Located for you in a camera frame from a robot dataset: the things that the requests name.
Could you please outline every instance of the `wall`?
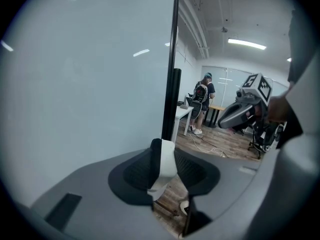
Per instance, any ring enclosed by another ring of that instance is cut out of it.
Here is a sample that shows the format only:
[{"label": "wall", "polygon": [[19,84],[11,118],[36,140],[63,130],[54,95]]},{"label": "wall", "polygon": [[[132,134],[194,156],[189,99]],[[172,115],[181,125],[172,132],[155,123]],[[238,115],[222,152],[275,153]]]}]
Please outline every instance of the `wall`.
[{"label": "wall", "polygon": [[173,1],[29,0],[20,10],[3,37],[13,51],[0,50],[0,165],[16,201],[30,206],[78,168],[161,137]]},{"label": "wall", "polygon": [[198,68],[197,48],[188,29],[178,19],[178,42],[176,46],[174,67],[181,69],[179,101],[184,101],[188,93],[192,94],[196,82],[201,79],[201,70]]},{"label": "wall", "polygon": [[270,68],[250,61],[219,56],[210,57],[209,59],[199,59],[197,65],[200,71],[202,66],[214,66],[242,70],[254,74],[262,73],[267,78],[273,79],[284,86],[289,86],[289,82],[287,81],[289,74],[288,71],[280,71],[275,68]]}]

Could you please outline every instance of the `white ceiling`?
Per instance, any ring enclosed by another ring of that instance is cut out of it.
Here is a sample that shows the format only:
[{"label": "white ceiling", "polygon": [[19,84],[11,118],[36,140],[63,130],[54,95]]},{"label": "white ceiling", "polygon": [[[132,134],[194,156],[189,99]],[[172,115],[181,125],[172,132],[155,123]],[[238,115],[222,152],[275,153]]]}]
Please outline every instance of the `white ceiling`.
[{"label": "white ceiling", "polygon": [[[219,0],[188,1],[204,32],[210,57],[225,56],[278,70],[289,69],[287,58],[290,57],[288,31],[293,10],[291,0],[220,0],[220,3]],[[222,33],[222,27],[228,32]],[[260,50],[229,44],[228,38],[253,42],[267,48]]]}]

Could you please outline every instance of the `ceiling light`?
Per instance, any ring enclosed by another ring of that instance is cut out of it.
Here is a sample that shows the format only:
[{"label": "ceiling light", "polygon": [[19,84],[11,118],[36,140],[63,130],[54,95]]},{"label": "ceiling light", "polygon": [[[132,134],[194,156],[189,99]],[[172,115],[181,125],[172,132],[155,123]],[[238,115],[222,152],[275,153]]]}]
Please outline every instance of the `ceiling light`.
[{"label": "ceiling light", "polygon": [[231,38],[228,39],[228,43],[230,43],[230,44],[244,45],[244,46],[251,46],[251,47],[254,47],[254,48],[261,49],[261,50],[264,50],[264,49],[267,48],[266,46],[263,46],[263,45],[260,45],[260,44],[256,44],[256,43],[253,43],[253,42],[247,42],[247,41],[242,41],[242,40],[237,40],[237,39],[231,39]]},{"label": "ceiling light", "polygon": [[233,81],[232,79],[228,79],[228,78],[221,78],[221,77],[219,77],[219,79]]},{"label": "ceiling light", "polygon": [[14,51],[14,49],[12,49],[9,45],[7,45],[7,44],[5,43],[5,41],[3,41],[3,40],[1,40],[1,45],[2,45],[4,48],[6,48],[9,52],[13,52],[13,51]]},{"label": "ceiling light", "polygon": [[145,53],[147,53],[147,52],[150,52],[150,50],[148,50],[148,49],[141,50],[141,51],[135,53],[135,54],[133,55],[133,57],[136,57],[136,56],[138,56],[138,55],[140,55],[140,54],[145,54]]}]

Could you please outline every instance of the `person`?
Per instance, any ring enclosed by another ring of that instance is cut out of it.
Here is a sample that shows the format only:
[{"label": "person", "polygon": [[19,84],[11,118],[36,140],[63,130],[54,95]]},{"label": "person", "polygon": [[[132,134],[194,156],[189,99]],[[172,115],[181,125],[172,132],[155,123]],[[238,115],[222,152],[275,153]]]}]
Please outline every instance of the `person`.
[{"label": "person", "polygon": [[199,85],[205,85],[208,89],[207,99],[202,103],[201,112],[198,116],[198,121],[196,122],[196,125],[195,125],[195,119],[190,120],[190,124],[189,124],[189,129],[194,134],[197,134],[197,135],[202,134],[201,125],[205,117],[205,114],[209,109],[209,99],[213,99],[215,97],[216,91],[215,91],[214,84],[211,81],[212,81],[212,74],[206,73],[204,75],[204,78],[201,81],[197,82],[195,85],[195,88],[197,88]]},{"label": "person", "polygon": [[[277,149],[281,148],[289,139],[303,133],[297,116],[286,100],[286,95],[300,79],[319,47],[319,36],[310,25],[307,15],[298,5],[295,5],[295,9],[292,11],[288,36],[291,50],[289,89],[282,95],[270,99],[267,116],[267,120],[272,122],[287,122]],[[259,107],[255,107],[255,115],[261,116]]]}]

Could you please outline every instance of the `black table leg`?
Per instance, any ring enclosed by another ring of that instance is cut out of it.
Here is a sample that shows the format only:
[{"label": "black table leg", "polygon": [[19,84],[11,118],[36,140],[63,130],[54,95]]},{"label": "black table leg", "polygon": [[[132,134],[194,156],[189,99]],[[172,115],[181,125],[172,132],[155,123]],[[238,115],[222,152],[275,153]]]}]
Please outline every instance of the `black table leg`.
[{"label": "black table leg", "polygon": [[212,120],[214,119],[215,112],[216,112],[216,110],[214,109],[214,110],[212,111],[212,115],[211,115],[211,119],[210,119],[209,127],[211,127]]},{"label": "black table leg", "polygon": [[209,114],[209,109],[208,109],[208,110],[206,111],[206,113],[205,113],[204,123],[206,123],[206,122],[207,122],[208,114]]},{"label": "black table leg", "polygon": [[216,125],[216,122],[217,122],[217,119],[218,119],[218,115],[219,115],[219,110],[216,112],[215,119],[213,121],[213,125],[214,126]]}]

